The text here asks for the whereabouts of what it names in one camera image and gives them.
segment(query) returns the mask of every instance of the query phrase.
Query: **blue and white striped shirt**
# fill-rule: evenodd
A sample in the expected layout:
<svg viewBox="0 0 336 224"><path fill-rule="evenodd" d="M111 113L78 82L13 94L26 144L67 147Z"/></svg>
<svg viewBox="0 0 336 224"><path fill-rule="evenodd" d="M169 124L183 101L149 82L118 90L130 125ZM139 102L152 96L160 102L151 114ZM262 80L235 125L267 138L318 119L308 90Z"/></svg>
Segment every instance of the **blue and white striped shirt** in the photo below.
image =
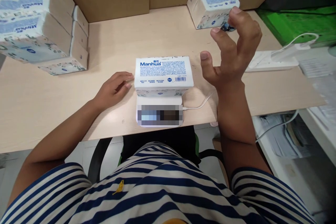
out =
<svg viewBox="0 0 336 224"><path fill-rule="evenodd" d="M237 169L231 185L152 142L94 185L79 164L52 169L13 201L1 223L314 223L300 197L266 172Z"/></svg>

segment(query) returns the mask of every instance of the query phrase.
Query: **fingernail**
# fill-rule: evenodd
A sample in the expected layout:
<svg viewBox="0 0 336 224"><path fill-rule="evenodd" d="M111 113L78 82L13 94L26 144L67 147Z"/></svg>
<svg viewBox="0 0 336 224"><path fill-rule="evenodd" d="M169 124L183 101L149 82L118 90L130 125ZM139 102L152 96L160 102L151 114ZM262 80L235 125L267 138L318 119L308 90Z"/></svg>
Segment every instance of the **fingernail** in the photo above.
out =
<svg viewBox="0 0 336 224"><path fill-rule="evenodd" d="M205 52L201 52L200 57L201 57L201 60L206 60L208 55Z"/></svg>
<svg viewBox="0 0 336 224"><path fill-rule="evenodd" d="M212 28L212 29L211 29L211 31L213 31L213 32L217 33L217 32L219 32L219 31L220 31L220 29L219 29L218 27L215 27L215 28Z"/></svg>
<svg viewBox="0 0 336 224"><path fill-rule="evenodd" d="M234 6L231 10L234 14L238 14L239 12L241 12L242 10L239 9L237 6Z"/></svg>

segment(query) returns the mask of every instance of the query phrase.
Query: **light wooden desk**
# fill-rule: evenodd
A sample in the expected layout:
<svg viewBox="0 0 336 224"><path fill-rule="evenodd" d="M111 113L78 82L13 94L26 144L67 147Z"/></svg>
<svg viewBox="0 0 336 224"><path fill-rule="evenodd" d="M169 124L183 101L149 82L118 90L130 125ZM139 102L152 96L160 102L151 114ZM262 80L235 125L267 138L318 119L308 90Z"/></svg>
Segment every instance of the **light wooden desk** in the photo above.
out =
<svg viewBox="0 0 336 224"><path fill-rule="evenodd" d="M258 50L281 48L255 12L263 38ZM229 34L237 41L237 32ZM202 77L199 53L220 51L210 29L195 30L186 6L155 9L149 14L90 24L89 70L51 76L30 64L7 58L0 71L0 153L34 148L58 124L92 99L104 81L117 71L135 72L135 58L189 55L195 87L183 96L184 106L198 106L213 89ZM323 104L299 69L244 75L252 115ZM183 125L216 121L217 96L202 109L184 112ZM135 120L134 88L114 108L102 113L84 140L133 134L142 128Z"/></svg>

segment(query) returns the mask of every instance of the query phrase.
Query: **person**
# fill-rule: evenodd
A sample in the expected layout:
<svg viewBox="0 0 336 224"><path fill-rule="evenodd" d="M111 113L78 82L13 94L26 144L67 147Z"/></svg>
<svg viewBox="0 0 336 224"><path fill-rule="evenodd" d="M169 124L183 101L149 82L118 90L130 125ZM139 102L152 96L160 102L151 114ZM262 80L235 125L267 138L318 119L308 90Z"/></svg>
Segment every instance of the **person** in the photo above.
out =
<svg viewBox="0 0 336 224"><path fill-rule="evenodd" d="M221 64L214 67L208 51L200 53L200 60L203 77L218 94L231 190L160 139L95 184L79 164L64 163L96 117L129 91L132 73L117 72L28 155L1 223L314 223L300 197L272 175L255 143L241 79L259 45L260 27L237 7L228 22L237 29L237 44L213 28Z"/></svg>

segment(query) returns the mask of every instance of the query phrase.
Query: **white cable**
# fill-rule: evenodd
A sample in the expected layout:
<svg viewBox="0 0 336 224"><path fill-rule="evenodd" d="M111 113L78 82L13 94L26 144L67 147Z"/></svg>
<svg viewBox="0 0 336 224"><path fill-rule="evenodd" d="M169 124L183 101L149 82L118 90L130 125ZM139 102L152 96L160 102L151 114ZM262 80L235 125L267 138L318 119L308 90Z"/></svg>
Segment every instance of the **white cable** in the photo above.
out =
<svg viewBox="0 0 336 224"><path fill-rule="evenodd" d="M310 41L308 41L308 42L306 42L306 43L302 43L302 44L301 44L301 47L309 46L309 45L315 43L315 41L319 38L319 35L316 34L316 33L302 33L302 34L300 34L299 36L297 36L295 39L293 39L288 45L284 46L284 47L281 48L280 50L277 50L277 51L272 52L271 55L274 54L274 53L278 53L278 52L281 52L281 51L285 50L287 47L289 47L291 44L293 44L295 40L297 40L299 37L301 37L301 36L303 36L303 35L314 35L316 38L313 39L313 40L310 40Z"/></svg>
<svg viewBox="0 0 336 224"><path fill-rule="evenodd" d="M202 102L202 104L199 107L196 108L187 108L187 107L183 107L183 110L189 110L189 109L200 109L201 107L204 106L204 104L209 100L209 98L212 96L213 93L211 93L207 98L204 99L204 101Z"/></svg>
<svg viewBox="0 0 336 224"><path fill-rule="evenodd" d="M260 137L257 138L257 140L255 142L258 142L259 139L262 138L271 129L273 129L275 127L278 127L278 126L281 126L281 125L286 125L286 124L290 123L291 121L293 121L295 119L295 117L298 115L298 113L299 113L299 110L296 110L295 113L294 113L294 115L288 121L280 123L280 124L277 124L277 125L274 125L273 127L271 127L268 130L266 130Z"/></svg>

